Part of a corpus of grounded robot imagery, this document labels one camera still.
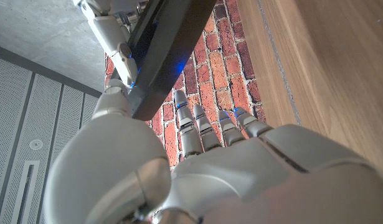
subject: robot finger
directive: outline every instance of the robot finger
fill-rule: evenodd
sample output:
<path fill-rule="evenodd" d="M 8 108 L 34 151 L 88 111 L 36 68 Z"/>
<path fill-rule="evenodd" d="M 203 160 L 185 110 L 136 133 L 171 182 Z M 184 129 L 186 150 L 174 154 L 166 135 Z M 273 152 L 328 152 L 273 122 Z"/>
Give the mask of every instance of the robot finger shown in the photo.
<path fill-rule="evenodd" d="M 221 147 L 222 144 L 220 143 L 219 138 L 217 138 L 216 132 L 210 125 L 201 105 L 194 106 L 194 115 L 196 117 L 199 135 L 201 136 L 205 152 L 215 147 Z"/>
<path fill-rule="evenodd" d="M 222 127 L 224 142 L 226 146 L 231 146 L 235 142 L 244 140 L 244 136 L 241 134 L 240 130 L 233 124 L 228 114 L 225 111 L 219 111 L 219 122 Z"/>
<path fill-rule="evenodd" d="M 184 158 L 203 153 L 199 134 L 194 125 L 194 118 L 188 107 L 187 97 L 183 91 L 174 92 L 177 115 L 179 116 L 181 146 Z"/>
<path fill-rule="evenodd" d="M 258 137 L 262 133 L 273 129 L 266 123 L 261 122 L 256 117 L 250 115 L 241 107 L 234 109 L 234 115 L 250 138 Z"/>

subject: wooden wall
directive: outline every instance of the wooden wall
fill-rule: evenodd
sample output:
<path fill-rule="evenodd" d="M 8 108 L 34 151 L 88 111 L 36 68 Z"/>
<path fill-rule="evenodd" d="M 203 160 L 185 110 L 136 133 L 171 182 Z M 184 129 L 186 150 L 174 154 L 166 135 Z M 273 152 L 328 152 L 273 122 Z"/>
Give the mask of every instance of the wooden wall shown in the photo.
<path fill-rule="evenodd" d="M 238 0 L 267 123 L 298 123 L 383 170 L 383 0 Z"/>

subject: white ventilation panel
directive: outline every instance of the white ventilation panel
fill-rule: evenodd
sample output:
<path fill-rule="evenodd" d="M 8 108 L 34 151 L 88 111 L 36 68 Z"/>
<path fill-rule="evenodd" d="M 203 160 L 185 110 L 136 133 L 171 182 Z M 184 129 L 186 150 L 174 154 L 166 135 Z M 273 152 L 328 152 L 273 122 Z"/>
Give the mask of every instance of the white ventilation panel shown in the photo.
<path fill-rule="evenodd" d="M 85 96 L 85 105 L 83 106 L 83 118 L 82 126 L 85 125 L 92 118 L 94 108 L 96 107 L 98 98 L 86 94 Z"/>
<path fill-rule="evenodd" d="M 36 75 L 32 87 L 31 97 L 24 119 L 16 155 L 4 197 L 0 223 L 11 223 L 14 207 L 21 203 L 17 197 L 18 190 L 23 177 L 25 163 L 39 161 L 38 172 L 35 181 L 33 194 L 27 194 L 25 205 L 30 205 L 29 213 L 24 212 L 22 220 L 28 223 L 35 223 L 39 210 L 40 195 L 44 185 L 45 170 L 50 151 L 50 144 L 53 135 L 57 107 L 59 103 L 61 84 L 41 75 Z M 38 150 L 30 148 L 32 140 L 39 139 L 43 146 Z"/>
<path fill-rule="evenodd" d="M 79 130 L 82 101 L 83 93 L 81 91 L 64 86 L 50 168 L 65 145 Z M 44 217 L 44 209 L 42 209 L 39 223 L 45 223 Z"/>
<path fill-rule="evenodd" d="M 0 193 L 31 76 L 31 71 L 0 59 Z"/>

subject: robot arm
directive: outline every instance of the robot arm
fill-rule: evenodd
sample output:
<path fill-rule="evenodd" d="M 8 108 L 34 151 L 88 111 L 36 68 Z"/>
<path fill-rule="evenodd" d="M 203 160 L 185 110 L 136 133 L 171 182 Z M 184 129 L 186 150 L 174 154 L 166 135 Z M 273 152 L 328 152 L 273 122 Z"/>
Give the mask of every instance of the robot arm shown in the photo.
<path fill-rule="evenodd" d="M 224 111 L 222 147 L 201 106 L 197 125 L 175 92 L 185 160 L 169 170 L 126 88 L 110 80 L 92 119 L 48 176 L 47 223 L 383 223 L 383 177 L 349 149 L 305 128 L 271 128 L 242 108 Z"/>
<path fill-rule="evenodd" d="M 138 69 L 128 46 L 130 30 L 143 12 L 146 0 L 74 0 L 88 19 L 100 45 L 111 58 L 127 88 L 136 81 Z"/>

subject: brick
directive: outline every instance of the brick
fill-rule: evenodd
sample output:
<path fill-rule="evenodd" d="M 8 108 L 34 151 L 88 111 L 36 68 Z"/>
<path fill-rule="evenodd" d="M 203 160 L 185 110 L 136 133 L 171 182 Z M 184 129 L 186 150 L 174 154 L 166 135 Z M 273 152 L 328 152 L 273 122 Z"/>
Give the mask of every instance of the brick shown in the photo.
<path fill-rule="evenodd" d="M 218 90 L 216 92 L 217 107 L 220 110 L 231 110 L 231 95 L 229 90 Z"/>
<path fill-rule="evenodd" d="M 159 140 L 161 141 L 162 145 L 165 147 L 165 144 L 164 144 L 164 138 L 163 137 L 158 137 Z"/>
<path fill-rule="evenodd" d="M 215 21 L 213 13 L 209 16 L 208 22 L 205 25 L 205 32 L 211 33 L 215 31 Z"/>
<path fill-rule="evenodd" d="M 235 115 L 234 115 L 233 111 L 226 111 L 226 113 L 228 114 L 228 116 L 231 119 L 231 121 L 233 122 L 233 124 L 237 125 L 237 120 L 235 119 Z"/>
<path fill-rule="evenodd" d="M 219 48 L 217 34 L 209 34 L 208 36 L 206 36 L 206 46 L 210 51 L 214 51 Z"/>
<path fill-rule="evenodd" d="M 184 67 L 184 80 L 186 81 L 186 94 L 197 93 L 197 77 L 192 58 Z"/>
<path fill-rule="evenodd" d="M 212 67 L 212 76 L 215 89 L 219 89 L 228 85 L 224 73 L 222 55 L 218 52 L 213 52 L 209 55 L 210 66 Z"/>
<path fill-rule="evenodd" d="M 199 103 L 199 97 L 198 95 L 189 96 L 187 97 L 187 102 L 189 104 L 189 108 L 191 110 L 191 113 L 194 115 L 194 105 L 198 105 Z"/>
<path fill-rule="evenodd" d="M 249 138 L 247 132 L 244 129 L 241 129 L 241 133 L 242 133 L 242 135 L 244 136 L 245 139 Z"/>
<path fill-rule="evenodd" d="M 153 125 L 153 130 L 157 136 L 162 135 L 162 122 L 161 122 L 161 108 L 154 115 L 151 123 Z"/>
<path fill-rule="evenodd" d="M 208 65 L 203 65 L 201 68 L 198 68 L 197 74 L 198 74 L 198 82 L 199 83 L 209 81 L 209 68 L 208 68 Z"/>
<path fill-rule="evenodd" d="M 105 64 L 105 86 L 110 81 L 110 78 L 112 76 L 112 73 L 114 72 L 114 63 L 112 62 L 111 58 L 105 54 L 106 58 L 106 64 Z"/>
<path fill-rule="evenodd" d="M 196 55 L 197 65 L 206 62 L 207 56 L 206 56 L 206 51 L 205 51 L 204 37 L 202 35 L 199 37 L 197 45 L 194 48 L 194 53 Z"/>
<path fill-rule="evenodd" d="M 243 68 L 243 71 L 245 74 L 245 78 L 247 78 L 247 79 L 254 78 L 255 75 L 253 72 L 252 62 L 251 62 L 251 58 L 249 56 L 247 43 L 245 41 L 241 42 L 237 45 L 237 47 L 239 49 L 240 58 L 241 58 L 241 62 L 242 62 L 242 68 Z"/>
<path fill-rule="evenodd" d="M 180 152 L 180 154 L 182 154 L 183 148 L 181 147 L 181 135 L 180 135 L 180 131 L 177 132 L 177 143 L 179 144 L 179 152 Z"/>
<path fill-rule="evenodd" d="M 173 104 L 169 103 L 163 106 L 164 109 L 164 121 L 170 121 L 173 117 Z"/>
<path fill-rule="evenodd" d="M 217 121 L 215 109 L 214 91 L 211 83 L 202 84 L 199 87 L 201 91 L 201 105 L 205 109 L 205 114 L 210 122 Z"/>
<path fill-rule="evenodd" d="M 241 73 L 240 62 L 239 62 L 239 59 L 237 57 L 227 58 L 225 60 L 225 64 L 226 64 L 226 69 L 227 69 L 228 75 L 234 75 L 234 74 Z"/>
<path fill-rule="evenodd" d="M 235 54 L 233 36 L 230 31 L 230 23 L 228 19 L 224 19 L 218 24 L 220 38 L 222 39 L 223 55 L 230 56 Z"/>
<path fill-rule="evenodd" d="M 266 122 L 266 116 L 262 106 L 254 106 L 253 115 L 257 117 L 260 121 Z"/>
<path fill-rule="evenodd" d="M 241 20 L 239 10 L 237 8 L 237 3 L 235 0 L 227 0 L 226 1 L 227 10 L 229 10 L 229 16 L 231 23 L 236 23 Z"/>
<path fill-rule="evenodd" d="M 165 128 L 165 150 L 168 155 L 170 166 L 175 166 L 177 164 L 176 149 L 176 132 L 174 129 L 174 123 L 169 123 Z"/>
<path fill-rule="evenodd" d="M 247 87 L 252 99 L 252 103 L 258 103 L 260 101 L 260 95 L 256 81 L 248 83 Z"/>
<path fill-rule="evenodd" d="M 183 73 L 181 73 L 180 76 L 179 76 L 179 78 L 177 78 L 176 83 L 175 83 L 174 86 L 173 86 L 173 88 L 174 88 L 175 90 L 180 90 L 181 88 L 184 87 L 183 79 L 184 79 L 184 75 L 183 75 Z"/>
<path fill-rule="evenodd" d="M 244 35 L 244 30 L 242 29 L 242 23 L 239 22 L 233 26 L 234 30 L 234 37 L 236 40 L 244 40 L 245 35 Z"/>
<path fill-rule="evenodd" d="M 224 7 L 224 5 L 215 6 L 215 16 L 216 16 L 216 20 L 227 17 L 226 8 Z"/>
<path fill-rule="evenodd" d="M 248 96 L 246 92 L 246 87 L 241 75 L 233 77 L 230 80 L 230 88 L 231 88 L 231 93 L 233 95 L 235 107 L 241 106 L 246 111 L 250 111 L 248 100 L 247 100 Z"/>
<path fill-rule="evenodd" d="M 168 96 L 165 99 L 165 102 L 172 102 L 172 100 L 173 100 L 172 91 L 170 91 Z"/>
<path fill-rule="evenodd" d="M 177 127 L 177 128 L 180 128 L 179 116 L 177 115 L 177 111 L 175 112 L 174 117 L 175 117 L 175 120 L 176 120 L 176 127 Z"/>
<path fill-rule="evenodd" d="M 215 133 L 216 133 L 217 137 L 219 138 L 219 141 L 222 142 L 223 136 L 222 136 L 222 132 L 220 131 L 219 125 L 218 124 L 212 124 L 212 128 L 214 128 Z"/>

